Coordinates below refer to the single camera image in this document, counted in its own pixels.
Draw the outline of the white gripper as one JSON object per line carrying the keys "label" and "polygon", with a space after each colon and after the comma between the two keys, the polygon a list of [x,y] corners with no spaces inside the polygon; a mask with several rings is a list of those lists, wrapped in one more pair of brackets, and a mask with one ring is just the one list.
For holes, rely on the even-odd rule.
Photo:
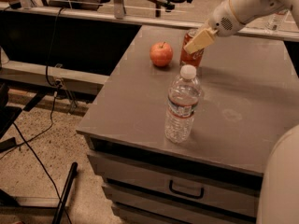
{"label": "white gripper", "polygon": [[193,54],[213,44],[217,36],[230,36],[245,26],[244,8],[236,0],[225,0],[211,13],[208,24],[211,28],[199,31],[185,46],[188,54]]}

